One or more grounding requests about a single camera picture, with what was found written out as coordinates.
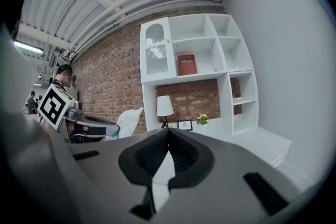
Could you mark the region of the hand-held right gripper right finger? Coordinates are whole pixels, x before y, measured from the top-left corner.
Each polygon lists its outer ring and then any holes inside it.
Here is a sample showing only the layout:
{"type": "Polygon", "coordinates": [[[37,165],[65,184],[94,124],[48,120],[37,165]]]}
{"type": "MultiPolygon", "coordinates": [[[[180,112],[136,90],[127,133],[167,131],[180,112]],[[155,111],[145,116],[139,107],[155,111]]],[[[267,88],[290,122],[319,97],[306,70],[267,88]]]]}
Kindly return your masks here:
{"type": "Polygon", "coordinates": [[[157,213],[158,223],[257,223],[269,217],[243,176],[258,172],[287,201],[299,196],[299,189],[278,169],[249,150],[185,131],[184,134],[214,154],[209,175],[193,188],[172,189],[157,213]]]}

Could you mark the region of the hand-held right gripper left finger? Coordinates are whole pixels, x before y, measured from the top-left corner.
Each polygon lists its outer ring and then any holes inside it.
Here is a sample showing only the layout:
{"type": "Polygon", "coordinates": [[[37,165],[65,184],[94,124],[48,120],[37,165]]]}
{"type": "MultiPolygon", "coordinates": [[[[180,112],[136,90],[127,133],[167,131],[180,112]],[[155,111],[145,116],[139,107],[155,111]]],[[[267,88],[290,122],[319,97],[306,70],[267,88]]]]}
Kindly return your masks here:
{"type": "Polygon", "coordinates": [[[69,147],[77,164],[114,207],[151,218],[168,201],[171,155],[167,130],[69,147]]]}

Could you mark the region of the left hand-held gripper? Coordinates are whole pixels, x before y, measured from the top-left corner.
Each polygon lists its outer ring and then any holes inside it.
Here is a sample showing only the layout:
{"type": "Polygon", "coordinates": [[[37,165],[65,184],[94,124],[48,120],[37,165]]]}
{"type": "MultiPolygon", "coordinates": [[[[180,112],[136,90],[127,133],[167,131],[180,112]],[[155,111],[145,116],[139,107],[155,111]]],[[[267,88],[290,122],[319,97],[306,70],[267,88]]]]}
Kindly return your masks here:
{"type": "Polygon", "coordinates": [[[56,132],[61,134],[66,143],[71,143],[67,131],[66,121],[75,122],[89,127],[87,133],[74,135],[78,139],[113,139],[119,137],[120,127],[111,121],[93,116],[80,117],[78,104],[66,91],[56,84],[51,84],[41,103],[38,113],[56,132]]]}

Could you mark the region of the person's left hand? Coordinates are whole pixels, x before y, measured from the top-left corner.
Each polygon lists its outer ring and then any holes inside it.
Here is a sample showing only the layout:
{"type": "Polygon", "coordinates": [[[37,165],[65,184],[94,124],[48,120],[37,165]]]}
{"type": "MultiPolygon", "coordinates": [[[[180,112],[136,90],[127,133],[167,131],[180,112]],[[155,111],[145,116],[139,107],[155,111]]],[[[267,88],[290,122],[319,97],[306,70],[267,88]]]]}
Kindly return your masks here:
{"type": "Polygon", "coordinates": [[[85,125],[80,125],[75,122],[66,122],[66,129],[68,136],[74,136],[76,134],[83,135],[88,132],[89,127],[85,125]]]}

